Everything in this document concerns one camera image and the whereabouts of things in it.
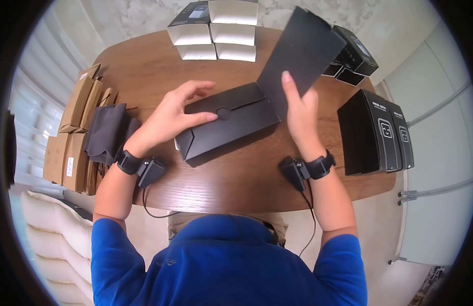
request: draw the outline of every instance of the white box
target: white box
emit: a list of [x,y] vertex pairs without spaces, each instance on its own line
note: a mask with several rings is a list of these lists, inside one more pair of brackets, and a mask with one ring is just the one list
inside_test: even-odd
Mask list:
[[255,46],[255,27],[246,24],[211,23],[213,42]]
[[186,45],[177,46],[180,58],[183,60],[215,60],[215,45]]
[[210,0],[208,4],[211,22],[257,25],[257,0]]
[[255,62],[255,46],[237,44],[215,44],[215,46],[219,59]]
[[168,25],[167,32],[174,46],[211,44],[208,2],[189,3]]

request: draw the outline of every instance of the blue shirt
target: blue shirt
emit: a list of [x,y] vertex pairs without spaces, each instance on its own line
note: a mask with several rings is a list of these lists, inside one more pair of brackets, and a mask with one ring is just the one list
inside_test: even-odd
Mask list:
[[92,229],[95,305],[366,305],[359,241],[330,239],[314,271],[269,242],[259,222],[208,215],[187,224],[170,245],[144,260],[121,226],[99,219]]

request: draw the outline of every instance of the circular thumb notch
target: circular thumb notch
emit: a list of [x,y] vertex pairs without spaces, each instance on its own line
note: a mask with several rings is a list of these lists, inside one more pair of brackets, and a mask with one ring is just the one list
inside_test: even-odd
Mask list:
[[218,115],[218,119],[220,120],[228,120],[232,114],[232,110],[228,107],[220,107],[216,110],[216,114]]

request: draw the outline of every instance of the brown cardboard box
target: brown cardboard box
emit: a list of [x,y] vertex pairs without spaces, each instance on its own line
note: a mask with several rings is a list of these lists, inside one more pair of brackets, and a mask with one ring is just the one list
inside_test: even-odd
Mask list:
[[97,162],[89,161],[85,172],[85,188],[83,193],[94,195],[96,193]]
[[86,134],[70,134],[67,154],[63,162],[63,186],[73,192],[83,192],[85,171],[87,170],[88,157],[83,150]]
[[77,81],[63,112],[58,132],[68,133],[80,127],[82,113],[93,85],[94,80],[88,76]]
[[79,71],[78,72],[78,79],[80,80],[82,76],[90,77],[91,79],[94,79],[97,76],[97,73],[99,72],[99,69],[100,69],[100,63],[92,65],[91,67],[88,67],[84,71]]
[[58,133],[58,136],[50,136],[46,145],[45,162],[43,165],[43,178],[52,183],[63,183],[64,160],[67,153],[67,145],[70,134]]
[[102,98],[100,99],[99,106],[109,106],[114,104],[114,100],[116,100],[117,92],[114,91],[112,88],[108,88],[102,94]]
[[80,126],[78,127],[78,129],[74,130],[74,133],[85,133],[89,129],[92,115],[94,114],[94,111],[96,110],[96,107],[99,104],[99,98],[102,92],[102,87],[102,82],[97,80],[94,81],[94,85],[90,90],[89,97],[87,98],[87,102],[85,104]]

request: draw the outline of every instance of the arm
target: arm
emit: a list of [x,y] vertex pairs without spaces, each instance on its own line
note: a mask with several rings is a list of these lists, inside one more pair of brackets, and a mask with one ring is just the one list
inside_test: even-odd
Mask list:
[[[287,71],[282,73],[282,88],[288,103],[287,125],[302,158],[305,162],[311,162],[320,156],[326,156],[325,147],[317,132],[318,94],[311,88],[300,98],[296,84]],[[338,235],[357,236],[352,202],[335,167],[332,167],[325,177],[319,180],[310,179],[309,183],[316,219],[323,229],[322,247]]]
[[[166,142],[182,131],[217,119],[214,113],[184,113],[184,102],[195,95],[206,96],[214,82],[189,81],[167,93],[150,118],[124,144],[133,156],[142,158],[156,145]],[[126,231],[124,220],[133,203],[136,174],[122,172],[116,164],[107,171],[99,185],[94,204],[94,222],[101,218],[116,221]]]

